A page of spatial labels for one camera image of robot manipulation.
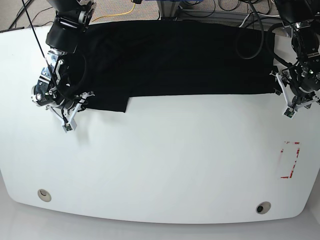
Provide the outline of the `black robot arm image-left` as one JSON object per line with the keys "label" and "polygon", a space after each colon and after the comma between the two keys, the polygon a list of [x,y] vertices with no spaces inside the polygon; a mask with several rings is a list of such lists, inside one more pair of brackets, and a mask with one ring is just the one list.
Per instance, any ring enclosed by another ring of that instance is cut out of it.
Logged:
{"label": "black robot arm image-left", "polygon": [[55,9],[53,25],[46,37],[50,47],[43,54],[46,66],[42,69],[37,84],[31,90],[31,100],[39,107],[50,110],[61,122],[65,132],[76,129],[77,112],[84,110],[87,98],[93,92],[77,94],[85,80],[69,82],[67,56],[77,50],[79,40],[89,27],[96,2],[93,0],[50,0]]}

